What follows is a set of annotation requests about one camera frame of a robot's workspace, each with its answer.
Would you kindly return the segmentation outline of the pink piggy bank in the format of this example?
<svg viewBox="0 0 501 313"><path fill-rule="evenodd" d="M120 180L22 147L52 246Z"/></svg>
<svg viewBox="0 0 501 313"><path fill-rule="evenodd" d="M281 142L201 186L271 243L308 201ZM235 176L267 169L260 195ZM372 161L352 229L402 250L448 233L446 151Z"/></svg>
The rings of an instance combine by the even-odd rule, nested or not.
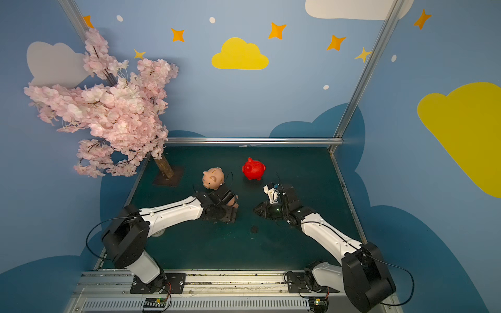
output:
<svg viewBox="0 0 501 313"><path fill-rule="evenodd" d="M221 168L210 168L203 172L202 185L206 189L217 190L224 184L225 176Z"/></svg>

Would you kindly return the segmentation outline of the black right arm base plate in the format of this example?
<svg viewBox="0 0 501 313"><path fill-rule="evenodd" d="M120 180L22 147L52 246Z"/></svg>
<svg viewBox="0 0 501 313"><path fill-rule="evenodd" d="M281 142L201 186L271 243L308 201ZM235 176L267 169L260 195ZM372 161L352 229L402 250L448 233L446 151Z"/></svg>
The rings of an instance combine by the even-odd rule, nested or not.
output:
<svg viewBox="0 0 501 313"><path fill-rule="evenodd" d="M327 286L320 286L313 279L313 275L304 272L288 271L284 274L284 281L289 293L327 293Z"/></svg>

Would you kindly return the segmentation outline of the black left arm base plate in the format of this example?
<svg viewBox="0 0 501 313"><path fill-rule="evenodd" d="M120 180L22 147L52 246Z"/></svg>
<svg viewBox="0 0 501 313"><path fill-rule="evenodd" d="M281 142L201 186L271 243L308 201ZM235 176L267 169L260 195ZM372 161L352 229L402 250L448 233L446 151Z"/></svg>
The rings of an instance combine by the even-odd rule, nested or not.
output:
<svg viewBox="0 0 501 313"><path fill-rule="evenodd" d="M131 294L181 294L183 293L185 273L162 273L150 283L144 283L134 275L133 284L130 289Z"/></svg>

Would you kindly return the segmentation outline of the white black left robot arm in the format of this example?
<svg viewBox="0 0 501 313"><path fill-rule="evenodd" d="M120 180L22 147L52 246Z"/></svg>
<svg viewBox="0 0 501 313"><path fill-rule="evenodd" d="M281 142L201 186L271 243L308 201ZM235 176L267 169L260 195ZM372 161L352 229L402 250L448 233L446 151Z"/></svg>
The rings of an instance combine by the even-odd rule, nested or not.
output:
<svg viewBox="0 0 501 313"><path fill-rule="evenodd" d="M103 232L101 241L115 267L127 269L133 277L132 294L181 293L172 287L168 275L146 252L148 239L165 229L190 220L233 223L238 196L226 186L211 192L196 192L184 200L163 206L138 209L124 207Z"/></svg>

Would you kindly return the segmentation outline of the peach piggy bank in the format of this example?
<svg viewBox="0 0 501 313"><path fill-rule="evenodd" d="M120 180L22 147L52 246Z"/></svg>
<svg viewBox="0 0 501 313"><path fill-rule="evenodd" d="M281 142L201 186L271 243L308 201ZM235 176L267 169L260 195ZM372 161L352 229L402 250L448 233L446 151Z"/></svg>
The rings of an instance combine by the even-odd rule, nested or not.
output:
<svg viewBox="0 0 501 313"><path fill-rule="evenodd" d="M238 201L238 195L235 195L228 203L227 206L238 208L239 204L237 203Z"/></svg>

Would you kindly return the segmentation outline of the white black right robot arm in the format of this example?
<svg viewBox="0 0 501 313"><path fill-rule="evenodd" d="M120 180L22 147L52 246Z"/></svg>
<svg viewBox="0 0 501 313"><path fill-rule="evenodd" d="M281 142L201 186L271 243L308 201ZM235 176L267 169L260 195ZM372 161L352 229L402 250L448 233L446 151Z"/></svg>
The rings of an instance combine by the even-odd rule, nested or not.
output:
<svg viewBox="0 0 501 313"><path fill-rule="evenodd" d="M338 262L314 262L303 275L288 273L291 292L339 292L359 312L369 312L396 291L396 285L379 248L362 244L330 225L314 209L304 206L293 186L269 183L264 186L268 199L254 213L270 220L285 220L314 239Z"/></svg>

